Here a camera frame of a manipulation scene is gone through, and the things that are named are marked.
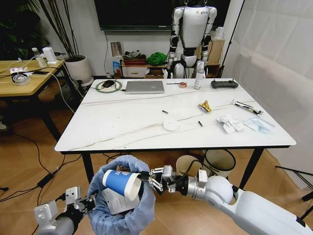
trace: bottle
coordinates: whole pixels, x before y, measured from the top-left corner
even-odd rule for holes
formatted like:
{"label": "bottle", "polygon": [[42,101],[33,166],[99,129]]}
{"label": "bottle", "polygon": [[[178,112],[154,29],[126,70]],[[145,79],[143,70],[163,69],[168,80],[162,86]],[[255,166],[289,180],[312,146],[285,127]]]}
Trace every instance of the bottle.
{"label": "bottle", "polygon": [[121,73],[121,60],[122,56],[120,55],[119,51],[117,52],[117,56],[115,56],[113,58],[113,61],[112,61],[112,65],[113,65],[113,73],[118,75],[118,76],[122,76],[122,73]]}
{"label": "bottle", "polygon": [[194,89],[199,90],[201,88],[201,83],[204,77],[205,77],[204,69],[201,69],[199,72],[197,72]]}
{"label": "bottle", "polygon": [[37,50],[37,48],[33,47],[31,50],[34,52],[34,56],[35,56],[36,60],[38,61],[39,67],[40,68],[47,67],[47,64],[44,61],[44,59],[40,57],[40,54],[39,54],[39,51]]}

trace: white curtain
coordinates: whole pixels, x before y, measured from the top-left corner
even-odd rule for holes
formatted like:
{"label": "white curtain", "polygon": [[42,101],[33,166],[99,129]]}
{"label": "white curtain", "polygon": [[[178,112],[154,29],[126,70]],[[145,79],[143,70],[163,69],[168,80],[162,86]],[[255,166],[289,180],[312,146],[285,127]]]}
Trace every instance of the white curtain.
{"label": "white curtain", "polygon": [[297,141],[270,150],[280,164],[313,173],[313,1],[246,0],[223,77],[238,80]]}

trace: blue plastic bag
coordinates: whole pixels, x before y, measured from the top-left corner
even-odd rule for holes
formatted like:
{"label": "blue plastic bag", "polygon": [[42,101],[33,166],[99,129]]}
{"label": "blue plastic bag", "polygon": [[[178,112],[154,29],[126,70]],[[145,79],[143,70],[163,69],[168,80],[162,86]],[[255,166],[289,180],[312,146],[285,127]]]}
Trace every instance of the blue plastic bag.
{"label": "blue plastic bag", "polygon": [[155,200],[152,188],[144,183],[143,194],[138,207],[124,215],[111,215],[110,210],[102,196],[104,172],[109,169],[116,170],[117,166],[129,168],[131,172],[149,171],[143,161],[132,155],[120,156],[104,165],[93,177],[88,195],[98,190],[96,208],[88,213],[93,231],[97,235],[136,235],[139,234],[155,218]]}

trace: green cloth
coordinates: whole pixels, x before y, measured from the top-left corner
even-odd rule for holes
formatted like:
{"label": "green cloth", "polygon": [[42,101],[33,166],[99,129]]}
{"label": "green cloth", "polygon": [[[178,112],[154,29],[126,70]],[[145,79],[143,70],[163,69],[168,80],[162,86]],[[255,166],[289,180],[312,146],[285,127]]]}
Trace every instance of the green cloth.
{"label": "green cloth", "polygon": [[163,54],[162,52],[156,52],[147,59],[147,63],[149,65],[164,65],[166,58],[167,55]]}

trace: silver laptop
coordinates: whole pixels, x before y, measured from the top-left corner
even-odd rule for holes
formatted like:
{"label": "silver laptop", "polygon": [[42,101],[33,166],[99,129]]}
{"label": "silver laptop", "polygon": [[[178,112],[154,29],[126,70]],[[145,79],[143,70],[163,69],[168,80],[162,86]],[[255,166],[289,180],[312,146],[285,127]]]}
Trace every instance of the silver laptop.
{"label": "silver laptop", "polygon": [[159,94],[164,93],[162,81],[128,81],[126,94]]}

